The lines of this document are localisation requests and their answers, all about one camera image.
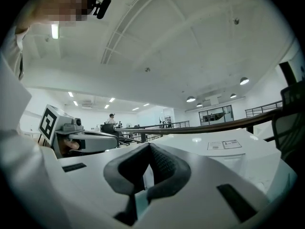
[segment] sticker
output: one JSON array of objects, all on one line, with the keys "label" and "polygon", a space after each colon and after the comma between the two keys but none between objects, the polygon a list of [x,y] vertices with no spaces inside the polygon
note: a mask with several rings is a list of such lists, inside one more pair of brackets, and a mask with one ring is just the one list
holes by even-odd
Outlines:
[{"label": "sticker", "polygon": [[212,142],[209,143],[208,145],[208,150],[220,150],[220,149],[224,149],[223,143],[222,142]]},{"label": "sticker", "polygon": [[236,140],[223,141],[223,145],[225,149],[242,147]]}]

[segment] white wall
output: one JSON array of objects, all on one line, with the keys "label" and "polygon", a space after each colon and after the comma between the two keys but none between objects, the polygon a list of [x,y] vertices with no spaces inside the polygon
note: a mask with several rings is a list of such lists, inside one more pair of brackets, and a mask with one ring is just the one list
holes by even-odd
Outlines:
[{"label": "white wall", "polygon": [[24,132],[28,132],[31,129],[37,132],[46,105],[50,104],[60,109],[64,109],[64,105],[44,89],[27,88],[27,90],[32,95],[32,98],[20,119],[20,129]]},{"label": "white wall", "polygon": [[244,102],[244,99],[242,98],[242,99],[237,99],[235,101],[229,101],[229,102],[222,103],[222,104],[216,104],[213,106],[196,109],[195,111],[185,112],[184,119],[190,121],[191,127],[200,126],[199,112],[210,110],[210,109],[215,109],[215,108],[220,108],[220,107],[224,107],[224,106],[228,106],[228,105],[232,106],[234,120],[246,118],[246,114],[244,111],[245,102]]},{"label": "white wall", "polygon": [[292,68],[293,73],[295,74],[297,82],[305,79],[305,59],[301,49],[299,49],[293,59],[289,61],[289,64]]},{"label": "white wall", "polygon": [[281,90],[287,87],[287,82],[279,66],[261,79],[246,95],[247,109],[271,104],[282,100]]},{"label": "white wall", "polygon": [[140,126],[158,125],[159,119],[164,121],[164,117],[171,117],[172,123],[175,122],[174,109],[162,106],[143,110],[137,113],[137,124]]},{"label": "white wall", "polygon": [[[110,114],[113,114],[109,111],[95,111],[90,109],[82,109],[80,106],[66,106],[64,111],[76,118],[81,119],[81,123],[84,126],[85,130],[90,131],[91,128],[96,127],[96,125],[104,124],[104,122],[109,118]],[[137,124],[137,115],[128,114],[128,113],[115,113],[114,116],[115,122],[121,121],[123,127],[126,127],[127,123],[132,125]]]}]

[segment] black strip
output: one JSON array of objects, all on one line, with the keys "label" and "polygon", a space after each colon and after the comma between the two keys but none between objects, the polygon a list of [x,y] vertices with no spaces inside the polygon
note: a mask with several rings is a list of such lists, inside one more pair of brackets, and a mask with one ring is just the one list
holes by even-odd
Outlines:
[{"label": "black strip", "polygon": [[248,127],[247,127],[247,132],[250,132],[250,133],[253,134],[253,132],[254,132],[253,126],[248,126]]},{"label": "black strip", "polygon": [[230,184],[220,185],[217,189],[239,218],[240,222],[244,222],[256,214],[256,211]]},{"label": "black strip", "polygon": [[287,81],[288,86],[295,84],[296,83],[295,74],[293,73],[290,64],[288,62],[284,62],[284,63],[280,63],[279,65]]},{"label": "black strip", "polygon": [[266,142],[271,142],[271,141],[273,141],[274,140],[274,136],[271,136],[271,137],[268,137],[268,138],[265,138],[264,140],[266,141]]},{"label": "black strip", "polygon": [[64,172],[69,172],[69,171],[73,171],[73,170],[78,170],[81,168],[87,167],[84,163],[79,163],[79,164],[75,164],[75,165],[70,165],[70,166],[64,166],[62,167]]}]

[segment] metal railing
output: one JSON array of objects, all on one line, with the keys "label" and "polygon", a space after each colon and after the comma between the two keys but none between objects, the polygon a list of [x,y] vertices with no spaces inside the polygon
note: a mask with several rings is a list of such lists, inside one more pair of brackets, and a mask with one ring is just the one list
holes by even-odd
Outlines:
[{"label": "metal railing", "polygon": [[131,143],[143,143],[143,142],[149,142],[152,140],[155,140],[157,138],[160,138],[163,136],[163,134],[140,134],[135,131],[127,131],[127,130],[164,130],[164,129],[175,129],[175,128],[188,128],[190,127],[189,121],[182,121],[182,122],[175,122],[170,124],[159,124],[159,125],[148,125],[148,126],[139,126],[139,127],[131,127],[128,129],[119,129],[116,128],[116,131],[120,131],[122,134],[120,134],[120,145],[129,145]]},{"label": "metal railing", "polygon": [[260,115],[262,113],[268,112],[272,109],[276,109],[276,108],[280,108],[283,106],[283,102],[282,101],[277,101],[271,104],[266,104],[266,105],[262,105],[256,108],[252,108],[252,109],[246,109],[246,116],[247,118],[249,117],[253,117],[256,115]]},{"label": "metal railing", "polygon": [[259,125],[261,123],[267,122],[272,120],[274,115],[280,113],[282,108],[276,108],[270,110],[268,112],[258,114],[253,117],[219,123],[214,125],[207,125],[207,126],[197,126],[197,127],[184,127],[184,128],[157,128],[160,125],[154,126],[154,128],[146,128],[144,127],[137,127],[135,128],[128,128],[128,129],[119,129],[117,131],[127,132],[127,133],[136,133],[138,140],[137,142],[146,142],[147,135],[159,135],[160,137],[163,135],[168,134],[196,134],[196,133],[209,133],[209,132],[220,132],[220,131],[228,131],[234,130],[238,128],[247,128],[247,131],[253,133],[253,126]]}]

